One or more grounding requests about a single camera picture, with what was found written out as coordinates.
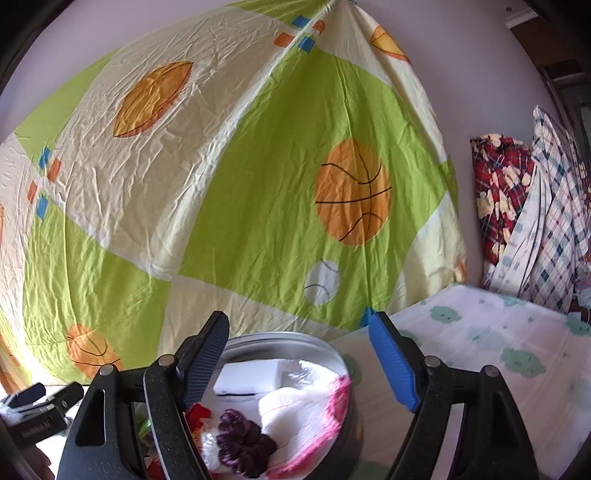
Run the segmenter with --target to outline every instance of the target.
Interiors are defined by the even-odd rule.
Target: red plaid pillow
[[[476,176],[476,207],[485,258],[496,265],[530,188],[534,161],[522,142],[502,135],[470,141]]]

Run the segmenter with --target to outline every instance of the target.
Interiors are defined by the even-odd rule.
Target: plaid pillowcase
[[[568,312],[574,284],[583,275],[584,257],[589,248],[589,210],[581,175],[586,176],[586,171],[579,167],[580,160],[568,133],[539,106],[534,110],[532,156],[548,174],[552,201],[531,272],[530,299]]]
[[[484,256],[496,265],[525,204],[534,161],[529,148],[510,137],[491,134],[470,144]]]

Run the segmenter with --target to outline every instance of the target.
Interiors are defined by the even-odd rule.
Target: screw
[[[441,360],[439,360],[436,356],[427,355],[425,357],[425,365],[431,368],[437,368],[441,365]]]
[[[99,373],[101,375],[107,376],[113,373],[113,370],[115,370],[115,367],[113,367],[113,365],[105,364],[99,369]]]
[[[161,367],[170,367],[174,363],[174,355],[171,353],[165,353],[158,358],[158,365]]]
[[[487,365],[484,367],[484,373],[486,373],[489,377],[498,377],[499,369],[494,365]]]

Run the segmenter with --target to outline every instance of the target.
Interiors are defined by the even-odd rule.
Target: blue gripper pad
[[[413,369],[377,313],[369,319],[369,340],[396,400],[406,405],[412,413],[416,413],[421,400],[417,393],[417,382]]]
[[[214,312],[198,335],[200,348],[184,375],[183,405],[185,411],[200,402],[228,336],[230,323],[222,312]]]

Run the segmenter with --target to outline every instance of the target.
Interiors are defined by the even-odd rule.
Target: blue square pattern
[[[310,53],[310,50],[312,50],[314,43],[316,43],[316,42],[314,42],[312,37],[304,37],[300,40],[300,42],[297,44],[297,46],[298,46],[298,48],[301,48],[302,50],[304,50],[306,53]]]
[[[48,204],[47,197],[45,195],[41,195],[39,198],[39,202],[37,203],[37,216],[43,220],[45,218],[45,212],[47,211],[47,204]]]
[[[291,24],[296,28],[304,28],[309,21],[309,18],[306,18],[303,15],[298,15],[297,18]]]
[[[39,168],[44,169],[47,166],[47,162],[49,162],[49,157],[51,157],[51,150],[45,147],[43,148],[43,152],[41,152],[41,157],[39,158]]]
[[[359,328],[367,327],[369,325],[369,319],[375,313],[375,310],[372,307],[365,307],[363,311],[363,316],[361,317],[361,321],[359,322]]]

